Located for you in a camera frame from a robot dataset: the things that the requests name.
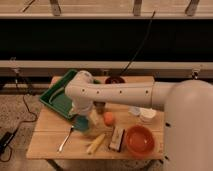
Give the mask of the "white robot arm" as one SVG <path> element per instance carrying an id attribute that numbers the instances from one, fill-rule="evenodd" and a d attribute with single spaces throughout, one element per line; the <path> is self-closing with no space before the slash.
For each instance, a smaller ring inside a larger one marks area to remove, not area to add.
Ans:
<path id="1" fill-rule="evenodd" d="M 164 113 L 164 171 L 213 171 L 213 85 L 179 83 L 95 84 L 87 71 L 65 87 L 73 110 L 85 114 L 92 102 L 109 102 Z"/>

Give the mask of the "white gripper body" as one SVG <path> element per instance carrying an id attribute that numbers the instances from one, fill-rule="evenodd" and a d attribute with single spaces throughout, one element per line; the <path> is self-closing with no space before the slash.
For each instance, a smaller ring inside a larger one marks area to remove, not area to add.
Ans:
<path id="1" fill-rule="evenodd" d="M 73 102 L 71 113 L 78 114 L 81 116 L 87 116 L 92 111 L 92 108 L 93 108 L 93 105 L 91 102 L 83 103 L 83 104 L 78 104 L 78 103 Z"/>

